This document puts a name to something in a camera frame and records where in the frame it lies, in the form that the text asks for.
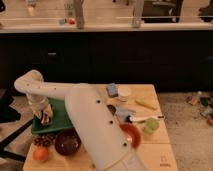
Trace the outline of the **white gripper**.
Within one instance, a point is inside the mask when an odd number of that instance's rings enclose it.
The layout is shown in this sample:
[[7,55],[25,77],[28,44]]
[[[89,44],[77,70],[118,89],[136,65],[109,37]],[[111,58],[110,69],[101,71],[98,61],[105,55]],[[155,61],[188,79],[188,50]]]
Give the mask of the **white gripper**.
[[48,117],[53,116],[53,111],[47,97],[33,94],[27,94],[26,97],[35,116],[41,117],[42,114],[46,114]]

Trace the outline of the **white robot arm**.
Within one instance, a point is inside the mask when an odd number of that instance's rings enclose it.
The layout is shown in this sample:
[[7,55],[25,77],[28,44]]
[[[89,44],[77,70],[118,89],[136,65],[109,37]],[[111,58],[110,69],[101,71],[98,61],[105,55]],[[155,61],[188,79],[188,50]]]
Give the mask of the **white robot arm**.
[[88,83],[44,82],[31,70],[14,82],[17,91],[63,100],[68,116],[97,171],[146,171],[97,89]]

